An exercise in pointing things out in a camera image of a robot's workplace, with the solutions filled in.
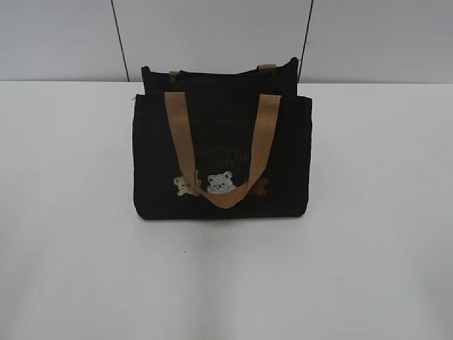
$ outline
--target white bear embroidery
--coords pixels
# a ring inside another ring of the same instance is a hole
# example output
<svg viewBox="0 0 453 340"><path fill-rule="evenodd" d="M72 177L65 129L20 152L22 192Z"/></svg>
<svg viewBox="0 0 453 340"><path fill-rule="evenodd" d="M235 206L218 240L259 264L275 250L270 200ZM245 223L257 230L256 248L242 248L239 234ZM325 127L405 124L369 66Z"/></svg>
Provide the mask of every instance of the white bear embroidery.
<svg viewBox="0 0 453 340"><path fill-rule="evenodd" d="M197 187L199 188L201 186L201 180L198 179L198 170L195 171L195 178L197 180ZM199 193L190 186L189 182L186 181L184 176L175 177L173 182L175 183L175 186L178 187L178 196L182 196L185 193L194 196L199 195Z"/></svg>
<svg viewBox="0 0 453 340"><path fill-rule="evenodd" d="M207 187L208 193L228 193L236 189L231 178L233 174L230 171L225 171L223 174L209 175L207 181L210 185Z"/></svg>

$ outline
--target white wall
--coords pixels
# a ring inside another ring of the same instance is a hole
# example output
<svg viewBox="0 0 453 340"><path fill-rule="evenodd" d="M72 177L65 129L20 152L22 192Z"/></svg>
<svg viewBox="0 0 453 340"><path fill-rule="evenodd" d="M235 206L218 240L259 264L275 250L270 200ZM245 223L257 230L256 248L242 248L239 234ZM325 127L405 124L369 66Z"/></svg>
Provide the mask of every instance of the white wall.
<svg viewBox="0 0 453 340"><path fill-rule="evenodd" d="M300 57L310 0L115 0L140 67L237 72ZM303 82L453 83L453 1L315 0ZM0 80L125 81L109 0L0 0Z"/></svg>
<svg viewBox="0 0 453 340"><path fill-rule="evenodd" d="M453 83L452 0L315 0L307 82Z"/></svg>
<svg viewBox="0 0 453 340"><path fill-rule="evenodd" d="M0 0L0 80L125 81L108 0Z"/></svg>
<svg viewBox="0 0 453 340"><path fill-rule="evenodd" d="M140 67L238 72L300 57L310 0L117 0L125 56Z"/></svg>

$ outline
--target white table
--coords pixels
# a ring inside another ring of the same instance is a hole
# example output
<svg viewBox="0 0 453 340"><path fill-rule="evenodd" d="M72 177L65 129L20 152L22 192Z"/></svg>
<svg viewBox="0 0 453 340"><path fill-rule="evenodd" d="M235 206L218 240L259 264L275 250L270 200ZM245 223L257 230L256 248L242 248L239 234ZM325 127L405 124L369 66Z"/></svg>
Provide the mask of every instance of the white table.
<svg viewBox="0 0 453 340"><path fill-rule="evenodd" d="M0 83L0 339L452 339L453 86L299 91L303 218L145 222L141 84Z"/></svg>

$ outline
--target bag strap loop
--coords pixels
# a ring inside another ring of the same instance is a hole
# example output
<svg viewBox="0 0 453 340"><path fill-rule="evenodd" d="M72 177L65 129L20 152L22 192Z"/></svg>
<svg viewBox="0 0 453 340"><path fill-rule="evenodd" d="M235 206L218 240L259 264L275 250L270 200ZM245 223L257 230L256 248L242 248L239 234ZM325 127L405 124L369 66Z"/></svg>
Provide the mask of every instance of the bag strap loop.
<svg viewBox="0 0 453 340"><path fill-rule="evenodd" d="M195 154L185 92L166 92L165 105L171 137L183 176L192 188L217 207L228 209L246 197L248 190L260 178L268 165L281 96L261 94L258 102L255 129L251 146L251 163L248 181L228 193L208 193L196 186Z"/></svg>
<svg viewBox="0 0 453 340"><path fill-rule="evenodd" d="M176 77L178 76L179 71L170 71L168 76L170 77L170 84L176 84Z"/></svg>
<svg viewBox="0 0 453 340"><path fill-rule="evenodd" d="M272 73L275 74L277 72L277 65L276 64L261 64L258 65L258 71L260 73Z"/></svg>

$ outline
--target tote bag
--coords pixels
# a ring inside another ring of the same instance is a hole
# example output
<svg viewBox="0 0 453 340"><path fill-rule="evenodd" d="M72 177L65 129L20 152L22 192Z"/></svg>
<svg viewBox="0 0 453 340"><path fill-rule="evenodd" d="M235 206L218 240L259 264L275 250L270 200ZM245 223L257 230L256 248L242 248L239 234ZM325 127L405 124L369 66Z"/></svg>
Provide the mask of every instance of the tote bag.
<svg viewBox="0 0 453 340"><path fill-rule="evenodd" d="M306 210L310 98L155 91L137 95L132 125L134 204L145 220Z"/></svg>
<svg viewBox="0 0 453 340"><path fill-rule="evenodd" d="M257 91L265 94L297 95L297 65L293 57L287 64L262 64L239 74L210 74L195 72L152 72L142 67L145 93L153 91L185 91L188 87L217 91Z"/></svg>

